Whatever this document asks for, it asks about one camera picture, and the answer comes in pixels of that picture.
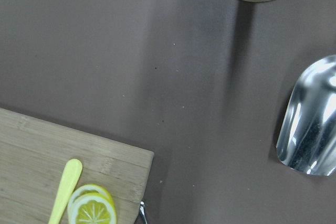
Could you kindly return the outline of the steel ice scoop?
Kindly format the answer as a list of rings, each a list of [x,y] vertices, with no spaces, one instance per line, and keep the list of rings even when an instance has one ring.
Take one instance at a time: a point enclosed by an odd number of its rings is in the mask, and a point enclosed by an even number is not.
[[[276,153],[284,165],[298,172],[335,173],[335,55],[316,61],[296,81]]]

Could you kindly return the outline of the yellow plastic knife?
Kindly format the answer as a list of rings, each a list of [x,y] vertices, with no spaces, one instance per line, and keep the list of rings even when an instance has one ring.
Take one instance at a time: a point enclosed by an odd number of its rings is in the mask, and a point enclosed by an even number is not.
[[[48,223],[60,223],[81,172],[82,163],[80,160],[71,159],[66,163]]]

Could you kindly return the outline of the lower lemon slice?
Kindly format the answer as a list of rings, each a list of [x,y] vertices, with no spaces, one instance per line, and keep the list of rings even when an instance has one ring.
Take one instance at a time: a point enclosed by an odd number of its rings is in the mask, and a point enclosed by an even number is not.
[[[108,201],[110,201],[110,203],[112,205],[114,205],[113,202],[113,198],[111,196],[111,194],[104,189],[103,187],[96,185],[96,184],[86,184],[83,185],[79,188],[77,188],[72,195],[70,196],[70,199],[68,201],[68,205],[67,205],[67,211],[70,211],[74,202],[76,201],[77,198],[79,198],[80,196],[87,194],[87,193],[99,193],[102,196],[104,196]]]

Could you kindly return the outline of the bamboo cutting board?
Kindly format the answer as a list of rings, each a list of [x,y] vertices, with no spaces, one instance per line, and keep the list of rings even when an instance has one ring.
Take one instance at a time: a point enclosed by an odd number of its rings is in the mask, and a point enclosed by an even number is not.
[[[78,186],[112,196],[118,223],[134,223],[153,152],[1,109],[1,223],[47,223],[65,164],[82,162]]]

